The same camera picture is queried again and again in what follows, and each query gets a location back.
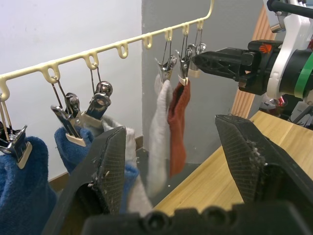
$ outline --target wooden surface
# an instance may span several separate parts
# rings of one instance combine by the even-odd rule
[[[258,22],[256,23],[252,40],[275,40],[275,33],[272,33],[269,23],[268,16],[264,6],[262,6]],[[247,118],[254,100],[254,94],[242,92],[237,89],[233,107],[231,109],[231,114],[240,116],[242,118]]]
[[[289,155],[313,179],[313,131],[258,111],[251,120],[258,129]],[[222,147],[216,150],[157,206],[168,215],[177,208],[210,205],[230,209],[242,198],[229,172]]]

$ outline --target orange logo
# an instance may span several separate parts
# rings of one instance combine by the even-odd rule
[[[259,51],[266,54],[266,53],[270,53],[270,51],[272,50],[272,45],[270,44],[262,44],[260,47],[259,47]]]

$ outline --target wooden table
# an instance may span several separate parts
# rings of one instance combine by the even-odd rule
[[[313,131],[260,111],[251,120],[313,179]],[[201,212],[211,205],[230,209],[232,204],[242,202],[220,147],[155,209],[172,215],[178,208],[194,207]]]

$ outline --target gray wall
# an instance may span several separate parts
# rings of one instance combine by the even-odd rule
[[[207,14],[209,0],[142,0],[142,33],[169,27]],[[211,17],[204,22],[202,41],[208,50],[224,47],[246,48],[259,17],[261,0],[216,0]],[[190,27],[188,42],[194,42],[196,25]],[[182,32],[173,33],[172,54],[181,49]],[[142,54],[142,120],[144,147],[148,149],[149,127],[156,110],[154,92],[157,64],[162,60],[164,35],[153,38],[153,47]],[[171,84],[178,83],[176,65]],[[237,90],[233,80],[201,73],[191,80],[191,100],[186,109],[184,143],[187,162],[202,163],[221,144],[214,124],[215,114],[229,114]],[[258,103],[253,104],[257,110]]]

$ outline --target clothespin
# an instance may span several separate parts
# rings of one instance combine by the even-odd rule
[[[110,96],[113,93],[111,83],[101,81],[97,84],[94,96],[89,102],[89,107],[82,113],[84,123],[87,123],[95,128],[101,128],[101,118],[111,105]]]
[[[188,48],[191,50],[191,58],[203,53],[206,49],[206,44],[205,43],[199,43],[197,46],[194,44],[190,44]],[[194,78],[199,78],[200,76],[200,71],[199,68],[192,62],[190,61],[189,65],[189,70],[188,70],[188,76],[194,77]]]
[[[187,48],[184,58],[181,57],[178,50],[176,50],[175,52],[179,58],[179,68],[180,68],[180,75],[178,75],[179,82],[183,86],[186,86],[186,85],[188,85],[188,70],[189,70],[192,52],[191,52],[190,48]]]
[[[81,128],[83,124],[79,108],[79,99],[77,95],[73,93],[67,93],[65,95],[60,81],[57,80],[57,83],[64,97],[66,109],[63,110],[58,93],[55,89],[54,84],[52,84],[53,90],[59,102],[59,106],[51,105],[51,110],[54,112],[54,114],[57,116],[58,120],[61,122],[64,129],[66,130],[66,138],[68,139],[68,141],[86,147],[86,143],[84,142],[78,131],[78,129]]]
[[[171,55],[168,61],[162,65],[157,59],[157,68],[160,75],[161,82],[164,83],[166,80],[170,80],[173,72],[173,68],[176,65],[177,58]]]
[[[9,128],[6,126],[2,106]],[[31,143],[26,141],[27,126],[25,125],[21,130],[13,130],[5,102],[0,102],[0,113],[2,119],[0,122],[0,151],[12,155],[16,159],[18,167],[23,169],[33,148]]]

